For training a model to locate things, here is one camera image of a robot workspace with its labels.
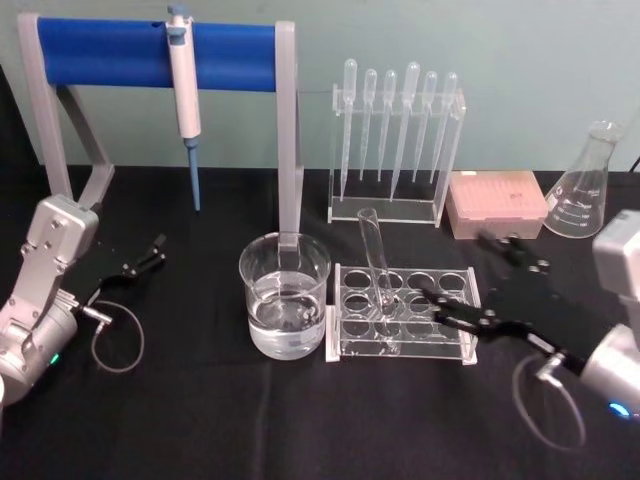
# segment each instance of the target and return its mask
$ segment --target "black cable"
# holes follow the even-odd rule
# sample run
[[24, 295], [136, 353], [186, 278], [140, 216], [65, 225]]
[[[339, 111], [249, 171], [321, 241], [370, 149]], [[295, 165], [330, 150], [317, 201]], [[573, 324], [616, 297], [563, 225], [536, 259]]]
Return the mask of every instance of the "black cable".
[[129, 372], [129, 371], [133, 370], [134, 368], [136, 368], [138, 366], [138, 364], [140, 363], [140, 360], [142, 360], [142, 356], [144, 355], [144, 329], [142, 328], [142, 324], [140, 323], [140, 320], [138, 320], [138, 317], [136, 317], [135, 314], [131, 310], [129, 310], [124, 305], [120, 305], [119, 303], [108, 302], [107, 300], [96, 300], [95, 302], [93, 302], [93, 305], [107, 305], [107, 306], [114, 307], [114, 308], [117, 308], [119, 310], [122, 310], [123, 312], [125, 312], [126, 314], [129, 315], [131, 320], [133, 320], [134, 324], [136, 325], [136, 327], [138, 329], [138, 334], [140, 335], [140, 349], [138, 350], [138, 356], [133, 361], [133, 363], [131, 365], [128, 365], [128, 366], [123, 367], [123, 368], [111, 367], [111, 366], [105, 364], [98, 357], [98, 354], [96, 353], [96, 344], [98, 343], [98, 336], [103, 331], [102, 330], [103, 324], [100, 324], [100, 326], [96, 330], [96, 333], [93, 335], [93, 339], [91, 340], [91, 354], [93, 355], [93, 359], [96, 361], [96, 363], [99, 366], [101, 366], [107, 372], [111, 372], [111, 373], [126, 373], [126, 372]]
[[578, 438], [578, 441], [577, 441], [577, 443], [575, 445], [572, 445], [572, 446], [559, 445], [559, 444], [549, 440], [545, 436], [545, 434], [542, 433], [542, 431], [540, 431], [538, 425], [533, 420], [533, 418], [531, 418], [531, 415], [527, 411], [527, 407], [524, 405], [524, 402], [522, 400], [522, 393], [520, 392], [520, 377], [522, 376], [522, 373], [524, 372], [525, 367], [528, 364], [530, 364], [530, 363], [532, 363], [532, 362], [534, 362], [536, 360], [539, 360], [540, 358], [542, 358], [542, 357], [540, 356], [539, 353], [534, 353], [533, 355], [529, 355], [528, 357], [525, 357], [516, 366], [515, 370], [513, 371], [513, 375], [511, 376], [511, 393], [512, 393], [512, 396], [513, 396], [513, 402], [514, 402], [514, 404], [516, 406], [516, 409], [518, 410], [518, 413], [520, 414], [520, 416], [522, 417], [524, 422], [527, 424], [529, 429], [546, 446], [551, 447], [551, 448], [555, 448], [556, 450], [561, 450], [561, 451], [564, 451], [564, 452], [571, 452], [571, 451], [578, 450], [579, 448], [584, 447], [584, 445], [587, 443], [587, 427], [584, 424], [584, 419], [582, 418], [582, 413], [580, 412], [580, 408], [576, 404], [576, 402], [573, 399], [573, 397], [571, 396], [571, 394], [567, 391], [567, 389], [564, 387], [564, 385], [562, 385], [562, 383], [560, 383], [559, 380], [557, 380], [554, 377], [551, 377], [548, 380], [542, 380], [542, 379], [538, 378], [538, 380], [546, 382], [547, 385], [558, 389], [558, 391], [562, 394], [562, 397], [564, 398], [564, 400], [569, 405], [569, 408], [571, 409], [571, 413], [573, 414], [573, 417], [575, 418], [575, 421], [576, 421], [576, 425], [578, 427], [578, 436], [579, 436], [579, 438]]
[[636, 171], [636, 167], [638, 166], [638, 164], [640, 164], [640, 157], [638, 157], [638, 160], [633, 162], [633, 165], [631, 165], [631, 168], [629, 169], [629, 172], [635, 172]]

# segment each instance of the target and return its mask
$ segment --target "pink box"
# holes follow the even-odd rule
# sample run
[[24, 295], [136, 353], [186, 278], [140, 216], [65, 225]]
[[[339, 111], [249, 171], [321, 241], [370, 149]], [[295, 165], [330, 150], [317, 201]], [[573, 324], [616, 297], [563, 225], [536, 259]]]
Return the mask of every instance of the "pink box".
[[480, 230], [536, 238], [547, 208], [531, 171], [451, 174], [447, 212], [459, 240], [475, 238]]

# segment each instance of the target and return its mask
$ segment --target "blue pipette tip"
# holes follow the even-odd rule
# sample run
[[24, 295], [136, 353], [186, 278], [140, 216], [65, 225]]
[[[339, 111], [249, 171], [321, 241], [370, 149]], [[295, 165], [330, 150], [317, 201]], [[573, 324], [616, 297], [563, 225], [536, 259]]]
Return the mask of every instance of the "blue pipette tip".
[[191, 191], [193, 193], [193, 208], [200, 211], [200, 178], [198, 176], [198, 155], [195, 146], [187, 146], [189, 154], [189, 171], [191, 172]]

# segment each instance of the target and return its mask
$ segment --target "robotic arm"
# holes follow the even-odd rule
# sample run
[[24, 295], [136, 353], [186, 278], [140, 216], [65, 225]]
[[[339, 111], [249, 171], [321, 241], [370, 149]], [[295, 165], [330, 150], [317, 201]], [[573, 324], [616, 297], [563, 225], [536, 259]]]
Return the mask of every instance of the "robotic arm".
[[0, 310], [0, 386], [4, 382], [5, 405], [23, 398], [55, 362], [76, 333], [78, 313], [99, 322], [96, 335], [111, 323], [109, 316], [90, 306], [101, 289], [135, 281], [164, 262], [160, 252], [164, 236], [160, 236], [145, 256], [100, 279], [97, 288], [82, 285], [76, 297], [60, 285], [65, 273], [89, 250], [97, 228], [98, 215], [93, 209], [63, 195], [38, 204], [20, 249], [22, 268]]
[[[539, 379], [554, 381], [553, 371], [562, 365], [607, 399], [616, 414], [640, 421], [640, 212], [622, 211], [594, 242], [600, 283], [619, 295], [635, 335], [632, 328], [612, 328], [556, 293], [549, 262], [518, 238], [481, 236], [478, 242], [511, 264], [512, 274], [497, 282], [481, 309], [425, 284], [425, 296], [439, 307], [436, 320], [481, 340], [520, 338], [548, 358]], [[580, 325], [566, 318], [580, 318]]]

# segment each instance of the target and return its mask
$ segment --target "test tube rack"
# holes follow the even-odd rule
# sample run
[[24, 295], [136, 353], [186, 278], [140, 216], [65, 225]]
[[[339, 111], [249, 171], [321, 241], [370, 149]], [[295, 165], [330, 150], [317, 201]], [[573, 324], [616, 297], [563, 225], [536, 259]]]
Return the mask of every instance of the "test tube rack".
[[[422, 90], [426, 75], [420, 78], [418, 90]], [[357, 212], [362, 208], [373, 207], [381, 222], [421, 223], [440, 226], [450, 175], [456, 157], [458, 142], [466, 114], [465, 98], [460, 88], [448, 95], [444, 90], [425, 98], [425, 92], [416, 93], [403, 140], [406, 148], [401, 155], [401, 171], [394, 194], [391, 192], [394, 160], [401, 141], [399, 131], [403, 116], [401, 89], [395, 92], [391, 102], [390, 120], [386, 138], [386, 147], [382, 155], [382, 175], [378, 175], [378, 150], [384, 115], [384, 91], [376, 90], [370, 109], [369, 140], [364, 159], [364, 172], [360, 175], [363, 159], [361, 157], [361, 137], [365, 117], [365, 92], [357, 90], [352, 106], [347, 107], [344, 90], [333, 85], [331, 129], [332, 165], [329, 180], [329, 208], [327, 221], [357, 221]], [[349, 169], [344, 195], [341, 195], [341, 164], [343, 160], [343, 138], [345, 110], [351, 110], [350, 138], [348, 141]], [[412, 175], [415, 157], [420, 142], [420, 123], [428, 115], [427, 131], [419, 155], [417, 176]], [[438, 146], [438, 131], [441, 130], [441, 143]]]
[[437, 307], [415, 288], [427, 279], [444, 295], [475, 307], [480, 296], [473, 268], [389, 270], [395, 301], [393, 318], [375, 315], [375, 291], [367, 268], [334, 268], [335, 307], [327, 315], [327, 361], [343, 356], [418, 357], [477, 363], [477, 337], [434, 321]]

